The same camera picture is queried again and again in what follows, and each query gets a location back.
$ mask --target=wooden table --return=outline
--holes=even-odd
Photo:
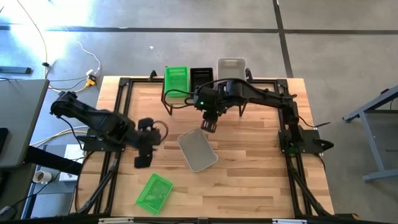
[[[104,77],[98,109],[113,110],[120,77]],[[312,115],[304,80],[288,78],[289,92],[297,94],[298,112],[309,124]],[[256,85],[273,89],[268,85]],[[137,122],[151,117],[167,123],[170,132],[154,154],[148,169],[135,169],[137,151],[129,148],[122,156],[113,200],[112,216],[152,216],[136,205],[136,199],[152,173],[174,183],[159,217],[272,218],[293,217],[286,161],[280,153],[277,132],[279,118],[274,108],[248,104],[243,117],[231,108],[218,120],[216,133],[205,133],[218,155],[218,162],[199,173],[190,170],[177,144],[177,137],[200,127],[202,113],[193,107],[173,110],[169,116],[160,102],[160,83],[135,83],[129,118]],[[124,96],[120,111],[123,111]],[[82,206],[98,185],[104,153],[96,152],[83,169],[78,204]],[[303,154],[309,189],[333,213],[325,171],[319,158]],[[104,192],[102,207],[108,189]],[[303,197],[298,187],[300,208]]]

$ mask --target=green basket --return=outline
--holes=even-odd
[[[166,67],[164,71],[164,92],[169,90],[189,91],[188,67]],[[187,97],[187,94],[171,91],[169,97]]]
[[[173,183],[157,174],[152,174],[139,195],[136,204],[147,212],[157,215],[173,189]]]

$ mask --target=concrete floor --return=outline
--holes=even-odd
[[[277,28],[272,0],[21,2],[42,26]],[[395,0],[279,0],[279,4],[285,29],[398,29]],[[30,24],[15,1],[4,5],[0,25]],[[166,65],[215,68],[220,57],[243,57],[255,77],[286,77],[278,34],[45,32],[44,36],[53,80],[81,77],[97,67],[74,39],[101,60],[101,75],[148,75],[151,70],[162,74]],[[42,78],[44,50],[35,29],[12,27],[0,31],[0,39],[2,65],[34,69],[31,75],[0,77]],[[397,36],[289,34],[286,39],[294,77],[305,79],[314,121],[332,122],[320,133],[335,143],[324,158],[335,212],[398,223],[398,178],[362,181],[363,174],[376,171],[362,124],[341,120],[398,84]],[[53,85],[67,88],[75,83]],[[48,114],[56,97],[48,91],[37,123],[45,129],[35,131],[32,142],[68,128]],[[78,97],[95,106],[98,90],[90,88]],[[398,108],[398,101],[392,107]],[[75,140],[69,135],[50,142],[66,143]],[[398,154],[391,157],[398,160]],[[48,204],[37,204],[34,216],[58,215],[41,212],[40,206]]]

